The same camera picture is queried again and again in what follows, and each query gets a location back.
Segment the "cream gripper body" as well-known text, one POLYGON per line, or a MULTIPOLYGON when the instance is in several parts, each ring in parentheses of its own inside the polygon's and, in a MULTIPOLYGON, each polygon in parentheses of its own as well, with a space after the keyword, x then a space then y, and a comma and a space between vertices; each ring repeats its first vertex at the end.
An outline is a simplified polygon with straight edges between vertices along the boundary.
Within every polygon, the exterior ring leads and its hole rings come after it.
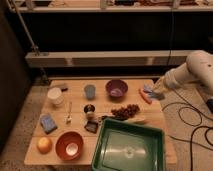
POLYGON ((164 94, 170 91, 165 84, 165 77, 160 77, 154 84, 152 91, 156 94, 164 94))

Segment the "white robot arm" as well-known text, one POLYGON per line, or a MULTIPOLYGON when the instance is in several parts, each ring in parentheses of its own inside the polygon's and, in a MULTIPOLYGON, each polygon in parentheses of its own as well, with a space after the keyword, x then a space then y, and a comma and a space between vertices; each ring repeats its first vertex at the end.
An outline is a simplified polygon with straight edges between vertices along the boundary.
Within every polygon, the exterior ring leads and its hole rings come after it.
POLYGON ((178 89, 191 82, 200 82, 213 95, 213 54, 195 50, 188 54, 186 61, 170 69, 153 86, 155 93, 178 89))

